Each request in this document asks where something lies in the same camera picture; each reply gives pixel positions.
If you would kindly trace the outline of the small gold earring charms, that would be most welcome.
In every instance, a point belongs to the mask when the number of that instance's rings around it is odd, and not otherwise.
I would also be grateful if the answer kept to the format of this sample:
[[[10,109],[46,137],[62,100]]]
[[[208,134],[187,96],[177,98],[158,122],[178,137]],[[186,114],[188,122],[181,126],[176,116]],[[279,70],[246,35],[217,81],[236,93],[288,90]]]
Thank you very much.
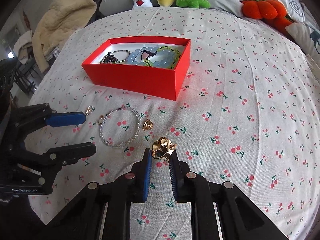
[[[99,126],[102,124],[103,120],[104,120],[104,115],[99,116],[99,119],[97,120]]]

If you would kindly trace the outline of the cherry print bed sheet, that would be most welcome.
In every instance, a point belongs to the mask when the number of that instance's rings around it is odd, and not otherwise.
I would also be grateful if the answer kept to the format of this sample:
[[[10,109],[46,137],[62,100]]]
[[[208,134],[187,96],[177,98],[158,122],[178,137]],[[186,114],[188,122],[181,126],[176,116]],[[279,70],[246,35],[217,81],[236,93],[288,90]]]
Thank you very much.
[[[96,86],[83,70],[107,39],[137,35],[191,40],[176,101]],[[263,22],[182,8],[103,18],[69,38],[30,102],[60,113],[93,108],[82,125],[46,127],[25,141],[36,153],[81,142],[97,147],[57,174],[51,194],[29,198],[44,223],[89,182],[114,181],[167,137],[193,172],[233,182],[288,239],[306,239],[311,230],[319,209],[319,68]]]

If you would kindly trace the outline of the red cardboard box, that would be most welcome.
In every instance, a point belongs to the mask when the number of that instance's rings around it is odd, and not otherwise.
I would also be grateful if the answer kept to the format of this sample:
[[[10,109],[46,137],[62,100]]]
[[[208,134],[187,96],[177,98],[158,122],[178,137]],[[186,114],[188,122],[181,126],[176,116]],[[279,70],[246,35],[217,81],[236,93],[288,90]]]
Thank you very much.
[[[169,46],[178,49],[181,57],[173,69],[132,65],[127,63],[100,63],[109,52],[117,58],[124,53],[116,50],[134,52],[138,48],[151,46]],[[182,83],[190,66],[191,40],[167,36],[127,36],[110,38],[99,46],[81,64],[90,80],[95,85],[118,88],[177,100]]]

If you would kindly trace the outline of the beige quilted blanket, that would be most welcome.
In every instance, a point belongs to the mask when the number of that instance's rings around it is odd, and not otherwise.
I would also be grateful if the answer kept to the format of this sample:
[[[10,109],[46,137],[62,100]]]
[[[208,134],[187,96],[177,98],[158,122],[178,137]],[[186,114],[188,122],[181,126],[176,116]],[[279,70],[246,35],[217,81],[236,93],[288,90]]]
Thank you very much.
[[[33,54],[38,68],[49,68],[46,56],[63,48],[69,37],[87,25],[97,9],[94,0],[54,0],[33,34]]]

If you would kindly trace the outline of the white deer print pillow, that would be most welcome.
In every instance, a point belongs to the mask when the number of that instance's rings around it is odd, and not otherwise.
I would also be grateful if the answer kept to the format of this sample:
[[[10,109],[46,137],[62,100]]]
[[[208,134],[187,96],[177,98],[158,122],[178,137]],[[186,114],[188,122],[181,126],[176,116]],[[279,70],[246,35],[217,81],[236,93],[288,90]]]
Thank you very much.
[[[302,51],[319,64],[319,30],[308,22],[292,23],[285,29]]]

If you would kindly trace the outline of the orange pumpkin plush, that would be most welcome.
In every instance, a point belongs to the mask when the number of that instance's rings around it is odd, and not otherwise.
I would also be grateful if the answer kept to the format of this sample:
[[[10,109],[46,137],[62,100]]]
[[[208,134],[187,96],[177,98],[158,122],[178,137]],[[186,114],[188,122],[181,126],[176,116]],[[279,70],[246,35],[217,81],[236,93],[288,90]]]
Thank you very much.
[[[283,35],[289,35],[286,27],[293,21],[288,18],[288,12],[283,3],[278,0],[244,0],[241,3],[244,16],[262,20]]]

